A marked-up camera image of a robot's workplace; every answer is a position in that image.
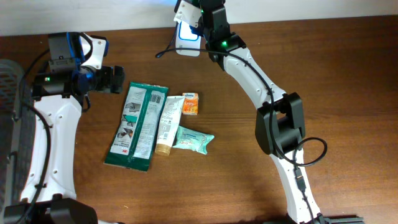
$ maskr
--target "light blue package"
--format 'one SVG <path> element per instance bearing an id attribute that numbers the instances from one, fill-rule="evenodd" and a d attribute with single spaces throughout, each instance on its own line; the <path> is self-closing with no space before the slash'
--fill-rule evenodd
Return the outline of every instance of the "light blue package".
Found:
<path id="1" fill-rule="evenodd" d="M 179 149 L 190 149 L 207 155 L 206 146 L 211 140 L 213 140 L 213 138 L 214 135 L 203 134 L 179 126 L 177 131 L 177 142 L 173 147 Z"/>

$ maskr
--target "wooden table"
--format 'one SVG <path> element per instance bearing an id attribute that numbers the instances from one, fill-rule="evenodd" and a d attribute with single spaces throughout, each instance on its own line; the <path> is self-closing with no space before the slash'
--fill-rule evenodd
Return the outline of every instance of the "wooden table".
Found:
<path id="1" fill-rule="evenodd" d="M 300 94 L 307 136 L 328 141 L 307 169 L 324 215 L 397 223 L 398 17 L 362 17 L 232 25 L 268 76 Z M 75 147 L 78 200 L 102 220 L 126 223 L 233 223 L 286 213 L 275 165 L 254 137 L 256 110 L 238 83 L 206 54 L 156 59 L 173 29 L 90 32 L 110 41 L 105 65 L 122 65 L 122 95 L 92 93 Z M 0 57 L 24 68 L 48 47 L 45 35 L 1 37 Z M 200 95 L 198 116 L 181 125 L 215 135 L 208 155 L 174 149 L 155 155 L 148 173 L 103 165 L 129 81 Z M 305 159 L 320 153 L 305 146 Z"/>

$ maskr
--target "wipes packet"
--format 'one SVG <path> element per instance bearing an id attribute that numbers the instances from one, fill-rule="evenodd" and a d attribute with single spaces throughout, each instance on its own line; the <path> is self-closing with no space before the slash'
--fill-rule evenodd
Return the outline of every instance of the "wipes packet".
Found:
<path id="1" fill-rule="evenodd" d="M 207 155 L 206 146 L 213 139 L 214 135 L 203 134 L 198 131 L 192 131 L 188 128 L 179 126 L 177 131 L 177 142 L 173 147 L 179 149 L 190 149 Z"/>
<path id="2" fill-rule="evenodd" d="M 147 171 L 167 87 L 130 83 L 121 124 L 104 163 Z"/>

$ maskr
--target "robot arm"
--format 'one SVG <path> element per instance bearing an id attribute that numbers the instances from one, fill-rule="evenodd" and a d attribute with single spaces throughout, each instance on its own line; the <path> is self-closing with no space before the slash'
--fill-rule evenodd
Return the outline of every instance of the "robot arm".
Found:
<path id="1" fill-rule="evenodd" d="M 294 158 L 294 148 L 305 135 L 302 101 L 298 94 L 286 94 L 259 68 L 243 40 L 231 33 L 226 20 L 224 0 L 179 0 L 175 7 L 174 21 L 190 24 L 193 34 L 206 39 L 206 49 L 213 51 L 209 57 L 217 62 L 221 69 L 230 74 L 248 94 L 257 109 L 256 138 L 261 149 L 271 156 L 279 172 L 287 199 L 287 213 L 294 223 L 326 223 L 320 209 L 314 201 L 304 167 L 297 167 L 284 157 L 296 163 L 303 163 L 303 149 L 299 149 Z M 277 120 L 276 113 L 286 116 Z M 272 116 L 271 138 L 269 120 Z M 278 147 L 284 157 L 275 149 Z"/>
<path id="2" fill-rule="evenodd" d="M 21 204 L 6 207 L 5 223 L 15 223 L 28 214 L 31 223 L 105 223 L 91 207 L 77 202 L 73 183 L 76 128 L 82 112 L 90 108 L 89 91 L 120 93 L 122 67 L 102 65 L 108 50 L 104 37 L 67 32 L 49 35 L 50 72 L 39 72 L 32 85 L 34 108 L 49 125 L 35 118 L 35 139 L 29 176 L 21 193 Z M 51 139 L 46 173 L 42 173 Z M 39 196 L 33 201 L 44 175 Z M 27 212 L 35 204 L 33 212 Z"/>

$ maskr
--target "orange box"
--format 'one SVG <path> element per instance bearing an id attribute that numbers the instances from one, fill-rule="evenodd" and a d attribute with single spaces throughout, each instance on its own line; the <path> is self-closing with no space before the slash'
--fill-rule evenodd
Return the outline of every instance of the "orange box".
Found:
<path id="1" fill-rule="evenodd" d="M 182 93 L 185 96 L 182 114 L 198 115 L 199 95 L 198 93 Z"/>

